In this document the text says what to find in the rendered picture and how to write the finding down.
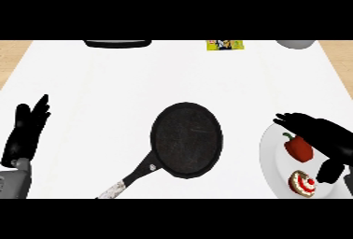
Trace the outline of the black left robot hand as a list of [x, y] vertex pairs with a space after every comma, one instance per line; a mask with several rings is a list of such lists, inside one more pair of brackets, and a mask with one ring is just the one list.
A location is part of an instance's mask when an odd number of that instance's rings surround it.
[[49, 95], [45, 94], [34, 108], [27, 104], [19, 104], [15, 109], [15, 123], [11, 136], [8, 139], [2, 165], [14, 168], [15, 161], [21, 158], [33, 159], [37, 150], [39, 138], [43, 132], [48, 119], [52, 115], [49, 112]]

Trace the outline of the white plate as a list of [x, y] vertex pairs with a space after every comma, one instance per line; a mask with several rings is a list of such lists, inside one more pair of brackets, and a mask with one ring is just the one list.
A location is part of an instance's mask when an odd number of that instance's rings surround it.
[[[313, 159], [309, 162], [299, 162], [285, 150], [284, 143], [290, 138], [284, 133], [294, 135], [278, 124], [272, 124], [265, 131], [260, 140], [260, 167], [276, 196], [279, 198], [303, 199], [303, 196], [290, 189], [290, 176], [297, 170], [302, 170], [312, 178], [316, 178], [322, 163], [328, 158], [318, 150], [313, 150]], [[340, 179], [334, 184], [316, 183], [316, 192], [312, 199], [353, 199], [343, 180], [347, 174], [349, 168], [344, 168]]]

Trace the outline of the red bell pepper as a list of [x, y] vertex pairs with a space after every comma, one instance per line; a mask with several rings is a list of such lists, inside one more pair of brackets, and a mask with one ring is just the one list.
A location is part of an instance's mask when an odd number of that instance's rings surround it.
[[293, 136], [290, 133], [282, 135], [288, 138], [288, 141], [284, 143], [287, 153], [299, 162], [309, 162], [313, 159], [312, 146], [299, 135]]

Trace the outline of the yellow printed box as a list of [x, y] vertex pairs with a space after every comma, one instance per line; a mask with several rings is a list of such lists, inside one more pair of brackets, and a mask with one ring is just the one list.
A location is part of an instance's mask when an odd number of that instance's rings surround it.
[[209, 40], [207, 49], [209, 50], [244, 49], [244, 44], [241, 40]]

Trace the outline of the black frying pan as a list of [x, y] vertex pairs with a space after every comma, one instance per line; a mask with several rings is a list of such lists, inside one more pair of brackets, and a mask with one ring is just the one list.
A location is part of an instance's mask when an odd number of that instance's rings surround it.
[[170, 105], [152, 125], [151, 152], [98, 199], [114, 199], [135, 181], [158, 169], [185, 179], [203, 176], [219, 161], [222, 146], [220, 124], [210, 110], [195, 103]]

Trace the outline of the red and white cupcake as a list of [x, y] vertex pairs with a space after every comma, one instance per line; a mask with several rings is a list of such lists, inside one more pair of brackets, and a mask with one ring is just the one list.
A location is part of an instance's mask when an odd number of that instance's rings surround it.
[[312, 198], [316, 193], [316, 182], [309, 174], [297, 170], [288, 178], [290, 189], [303, 197]]

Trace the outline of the black flat appliance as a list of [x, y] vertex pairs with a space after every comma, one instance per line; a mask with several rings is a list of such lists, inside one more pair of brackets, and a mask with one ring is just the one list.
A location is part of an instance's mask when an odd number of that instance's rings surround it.
[[86, 40], [86, 45], [93, 48], [127, 49], [148, 47], [151, 40]]

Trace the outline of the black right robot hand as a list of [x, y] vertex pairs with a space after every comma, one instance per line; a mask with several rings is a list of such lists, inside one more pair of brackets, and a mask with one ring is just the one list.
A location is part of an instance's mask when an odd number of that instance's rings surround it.
[[274, 122], [325, 155], [318, 172], [318, 182], [334, 184], [346, 165], [353, 167], [353, 133], [327, 119], [315, 119], [303, 113], [278, 114]]

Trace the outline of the grey round container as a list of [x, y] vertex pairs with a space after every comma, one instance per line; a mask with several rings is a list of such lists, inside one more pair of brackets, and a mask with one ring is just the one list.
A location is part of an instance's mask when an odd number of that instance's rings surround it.
[[278, 40], [278, 43], [288, 49], [307, 49], [315, 41], [313, 40]]

